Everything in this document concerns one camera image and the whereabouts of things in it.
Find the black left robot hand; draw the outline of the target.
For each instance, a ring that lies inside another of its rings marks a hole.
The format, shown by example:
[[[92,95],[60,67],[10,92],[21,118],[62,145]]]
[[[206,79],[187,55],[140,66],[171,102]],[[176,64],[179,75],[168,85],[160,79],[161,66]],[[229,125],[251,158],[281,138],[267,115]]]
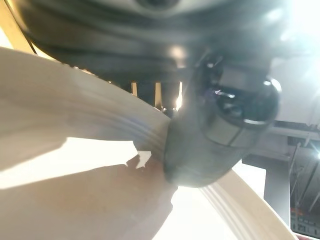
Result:
[[[275,120],[270,77],[285,0],[16,0],[18,22],[44,52],[104,80],[184,81],[169,122],[166,179],[207,186]]]

